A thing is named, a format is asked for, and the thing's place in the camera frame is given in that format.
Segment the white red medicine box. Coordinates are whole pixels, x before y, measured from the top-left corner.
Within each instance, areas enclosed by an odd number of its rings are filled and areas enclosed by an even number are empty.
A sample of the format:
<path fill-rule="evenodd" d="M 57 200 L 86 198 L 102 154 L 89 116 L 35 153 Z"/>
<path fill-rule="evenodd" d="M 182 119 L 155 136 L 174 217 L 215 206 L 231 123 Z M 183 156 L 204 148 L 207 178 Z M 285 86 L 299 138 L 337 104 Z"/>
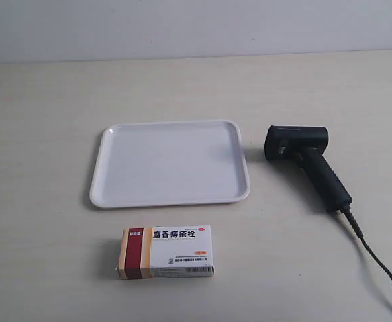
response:
<path fill-rule="evenodd" d="M 126 228 L 116 270 L 123 280 L 211 277 L 211 227 Z"/>

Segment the black handheld barcode scanner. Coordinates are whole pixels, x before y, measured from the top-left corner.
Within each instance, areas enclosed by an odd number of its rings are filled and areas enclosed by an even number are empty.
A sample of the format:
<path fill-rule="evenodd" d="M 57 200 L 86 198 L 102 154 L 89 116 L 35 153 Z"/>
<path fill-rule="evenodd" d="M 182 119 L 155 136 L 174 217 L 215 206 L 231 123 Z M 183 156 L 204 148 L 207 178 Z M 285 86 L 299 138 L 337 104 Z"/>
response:
<path fill-rule="evenodd" d="M 350 212 L 352 197 L 332 170 L 324 151 L 329 142 L 325 127 L 269 127 L 264 155 L 268 161 L 294 162 L 304 171 L 328 212 Z"/>

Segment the white plastic tray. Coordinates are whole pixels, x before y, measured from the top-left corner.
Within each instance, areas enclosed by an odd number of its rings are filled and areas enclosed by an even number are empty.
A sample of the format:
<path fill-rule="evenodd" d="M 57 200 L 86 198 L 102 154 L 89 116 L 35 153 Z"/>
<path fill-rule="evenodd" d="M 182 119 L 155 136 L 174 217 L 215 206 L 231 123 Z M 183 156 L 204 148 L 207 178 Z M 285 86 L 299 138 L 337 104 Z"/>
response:
<path fill-rule="evenodd" d="M 100 209 L 235 203 L 250 193 L 228 120 L 118 124 L 101 136 L 89 190 Z"/>

